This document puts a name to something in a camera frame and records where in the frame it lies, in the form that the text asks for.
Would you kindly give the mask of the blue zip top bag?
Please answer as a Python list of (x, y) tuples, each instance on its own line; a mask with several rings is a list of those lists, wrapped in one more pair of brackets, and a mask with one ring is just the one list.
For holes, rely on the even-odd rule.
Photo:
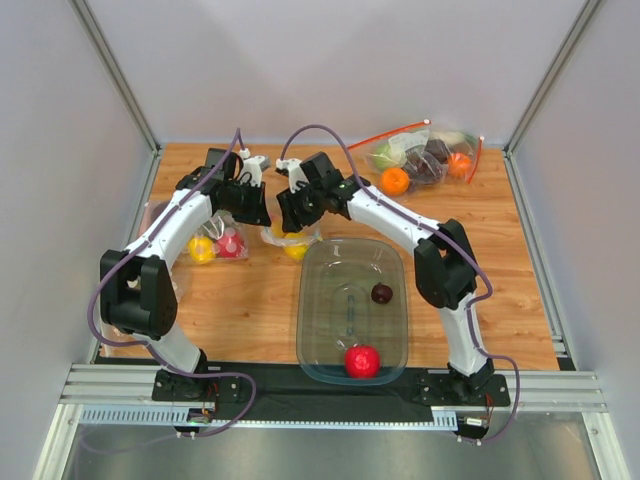
[(301, 261), (312, 245), (322, 241), (319, 229), (285, 232), (282, 229), (282, 217), (279, 214), (271, 216), (271, 225), (263, 227), (260, 236), (266, 244), (281, 248), (287, 257), (295, 261)]

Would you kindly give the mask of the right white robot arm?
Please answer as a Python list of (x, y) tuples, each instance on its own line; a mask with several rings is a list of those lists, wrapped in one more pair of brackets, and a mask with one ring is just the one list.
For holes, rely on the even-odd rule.
[(324, 152), (277, 159), (276, 171), (289, 183), (277, 195), (283, 231), (299, 232), (332, 213), (373, 228), (411, 254), (416, 289), (437, 309), (445, 330), (453, 388), (460, 397), (477, 394), (494, 365), (478, 333), (477, 262), (464, 227), (423, 217), (357, 174), (345, 177)]

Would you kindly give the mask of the red fake apple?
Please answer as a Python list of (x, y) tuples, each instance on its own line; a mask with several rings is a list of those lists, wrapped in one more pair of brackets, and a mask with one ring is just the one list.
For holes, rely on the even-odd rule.
[(355, 345), (344, 355), (344, 365), (351, 378), (369, 379), (377, 376), (381, 359), (378, 350), (369, 345)]

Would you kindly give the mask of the dark purple fake plum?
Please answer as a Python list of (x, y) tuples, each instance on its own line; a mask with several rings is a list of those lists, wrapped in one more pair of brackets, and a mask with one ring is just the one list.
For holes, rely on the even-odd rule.
[(388, 304), (393, 298), (394, 292), (392, 288), (381, 282), (376, 283), (370, 292), (371, 300), (380, 305)]

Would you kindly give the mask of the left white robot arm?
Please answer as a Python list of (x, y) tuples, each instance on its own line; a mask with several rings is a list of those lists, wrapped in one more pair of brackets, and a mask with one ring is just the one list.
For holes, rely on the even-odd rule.
[(203, 352), (176, 322), (171, 270), (196, 231), (218, 211), (241, 224), (268, 226), (263, 173), (270, 161), (247, 150), (210, 149), (204, 165), (185, 175), (151, 226), (121, 251), (100, 259), (100, 283), (89, 305), (103, 323), (132, 336), (162, 366), (200, 377)]

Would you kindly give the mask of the yellow fake lemon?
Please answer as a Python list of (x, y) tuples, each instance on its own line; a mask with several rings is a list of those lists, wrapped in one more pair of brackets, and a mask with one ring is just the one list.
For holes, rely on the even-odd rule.
[(302, 233), (285, 233), (278, 223), (270, 227), (270, 235), (273, 244), (281, 248), (289, 258), (300, 261), (308, 250), (308, 238)]

